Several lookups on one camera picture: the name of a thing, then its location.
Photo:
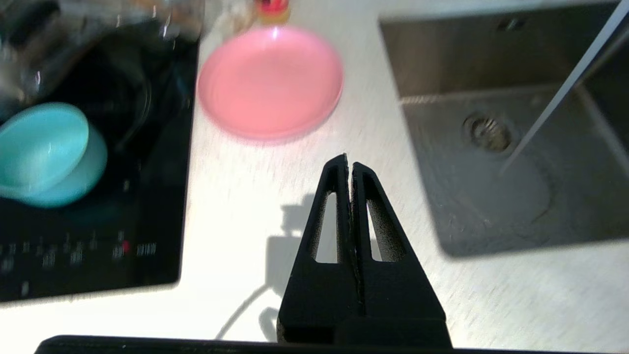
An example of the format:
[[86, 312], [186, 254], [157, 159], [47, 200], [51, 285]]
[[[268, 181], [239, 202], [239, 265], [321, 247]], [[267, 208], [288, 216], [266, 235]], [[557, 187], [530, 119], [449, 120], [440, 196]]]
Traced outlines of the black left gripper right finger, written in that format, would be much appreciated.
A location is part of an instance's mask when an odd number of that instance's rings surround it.
[[380, 181], [353, 164], [352, 240], [359, 309], [335, 329], [335, 343], [451, 347], [446, 315]]

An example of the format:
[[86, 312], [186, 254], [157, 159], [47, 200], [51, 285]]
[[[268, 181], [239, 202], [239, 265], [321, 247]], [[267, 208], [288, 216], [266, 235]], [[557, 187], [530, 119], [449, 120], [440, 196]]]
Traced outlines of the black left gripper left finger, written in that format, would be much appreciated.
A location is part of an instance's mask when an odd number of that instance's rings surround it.
[[[332, 344], [337, 325], [359, 313], [356, 244], [345, 154], [337, 155], [321, 171], [310, 215], [290, 272], [277, 318], [279, 343]], [[317, 262], [324, 211], [335, 194], [337, 262]]]

